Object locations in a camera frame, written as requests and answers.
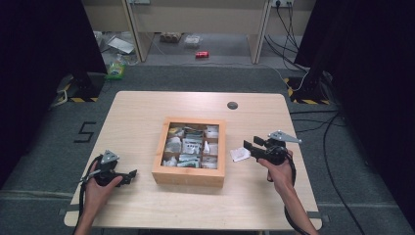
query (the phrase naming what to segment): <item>white paper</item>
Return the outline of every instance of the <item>white paper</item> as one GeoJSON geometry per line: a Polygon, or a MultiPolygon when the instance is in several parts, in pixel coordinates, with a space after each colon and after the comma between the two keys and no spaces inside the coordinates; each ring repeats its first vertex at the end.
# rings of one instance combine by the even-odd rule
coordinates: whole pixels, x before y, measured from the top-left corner
{"type": "Polygon", "coordinates": [[[134,45],[116,37],[113,40],[111,40],[110,43],[108,43],[108,45],[128,54],[131,53],[132,50],[134,50],[134,45]]]}

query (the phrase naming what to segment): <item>person's right hand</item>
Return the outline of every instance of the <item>person's right hand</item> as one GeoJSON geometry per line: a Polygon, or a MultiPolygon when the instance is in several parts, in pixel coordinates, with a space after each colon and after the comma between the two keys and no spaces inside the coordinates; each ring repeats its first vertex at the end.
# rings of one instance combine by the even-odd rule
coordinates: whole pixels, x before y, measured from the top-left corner
{"type": "MultiPolygon", "coordinates": [[[[293,156],[293,151],[288,150],[288,154],[293,156]]],[[[258,162],[268,168],[268,180],[274,181],[275,190],[279,194],[283,193],[287,187],[293,187],[293,174],[288,160],[282,164],[275,165],[265,159],[259,159],[258,162]]]]}

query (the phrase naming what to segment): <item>power outlet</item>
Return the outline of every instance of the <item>power outlet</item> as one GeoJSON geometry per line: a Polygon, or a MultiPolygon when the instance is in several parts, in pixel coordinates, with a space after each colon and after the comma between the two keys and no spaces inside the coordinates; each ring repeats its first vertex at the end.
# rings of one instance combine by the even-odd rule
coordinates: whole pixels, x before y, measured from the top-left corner
{"type": "Polygon", "coordinates": [[[277,7],[277,1],[280,1],[280,8],[289,8],[293,7],[294,0],[272,0],[272,7],[277,7]]]}

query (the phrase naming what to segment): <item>wooden box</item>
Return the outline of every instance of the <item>wooden box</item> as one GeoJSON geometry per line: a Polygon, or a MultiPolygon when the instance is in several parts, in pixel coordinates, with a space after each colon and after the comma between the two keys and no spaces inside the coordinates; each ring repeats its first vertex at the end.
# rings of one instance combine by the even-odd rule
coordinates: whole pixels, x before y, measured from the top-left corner
{"type": "Polygon", "coordinates": [[[153,164],[152,174],[156,182],[223,187],[225,125],[225,120],[220,119],[167,117],[153,164]]]}

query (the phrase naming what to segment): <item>black curtain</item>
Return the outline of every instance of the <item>black curtain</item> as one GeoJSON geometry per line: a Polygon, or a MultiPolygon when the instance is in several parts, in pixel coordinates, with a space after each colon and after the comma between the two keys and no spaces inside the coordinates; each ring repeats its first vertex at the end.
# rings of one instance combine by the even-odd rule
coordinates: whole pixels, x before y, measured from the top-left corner
{"type": "Polygon", "coordinates": [[[367,161],[415,229],[415,2],[353,1],[317,0],[296,62],[333,76],[367,161]]]}
{"type": "Polygon", "coordinates": [[[1,1],[0,7],[1,186],[29,151],[63,77],[106,67],[80,0],[1,1]]]}

